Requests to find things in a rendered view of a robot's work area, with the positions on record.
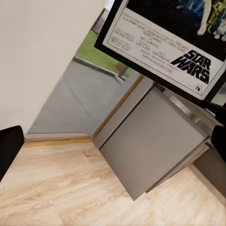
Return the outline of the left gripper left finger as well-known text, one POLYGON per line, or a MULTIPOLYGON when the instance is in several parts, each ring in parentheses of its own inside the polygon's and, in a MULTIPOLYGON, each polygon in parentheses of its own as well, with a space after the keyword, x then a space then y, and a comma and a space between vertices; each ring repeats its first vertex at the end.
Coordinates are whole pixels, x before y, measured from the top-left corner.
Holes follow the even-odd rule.
POLYGON ((0 130, 0 182, 24 144, 20 125, 0 130))

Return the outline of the poster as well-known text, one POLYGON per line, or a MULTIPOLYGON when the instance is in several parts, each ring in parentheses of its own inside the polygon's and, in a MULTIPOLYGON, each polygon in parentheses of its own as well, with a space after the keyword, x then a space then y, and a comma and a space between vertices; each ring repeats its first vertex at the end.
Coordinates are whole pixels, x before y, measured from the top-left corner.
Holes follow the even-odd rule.
POLYGON ((226 82, 226 0, 115 0, 94 47, 206 110, 226 82))

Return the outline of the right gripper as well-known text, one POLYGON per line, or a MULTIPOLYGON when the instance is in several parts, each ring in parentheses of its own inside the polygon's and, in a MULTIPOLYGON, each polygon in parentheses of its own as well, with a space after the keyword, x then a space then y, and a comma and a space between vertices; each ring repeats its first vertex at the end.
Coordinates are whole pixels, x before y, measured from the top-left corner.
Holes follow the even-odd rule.
POLYGON ((214 118, 224 126, 226 125, 226 103, 221 106, 205 100, 201 101, 201 104, 206 107, 206 110, 214 115, 214 118))

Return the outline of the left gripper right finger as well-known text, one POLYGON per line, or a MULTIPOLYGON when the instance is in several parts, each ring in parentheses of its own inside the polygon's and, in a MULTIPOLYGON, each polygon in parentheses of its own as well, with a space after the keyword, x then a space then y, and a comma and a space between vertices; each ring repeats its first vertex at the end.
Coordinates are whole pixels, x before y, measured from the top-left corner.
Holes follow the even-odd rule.
POLYGON ((215 125, 211 136, 211 143, 226 163, 226 126, 215 125))

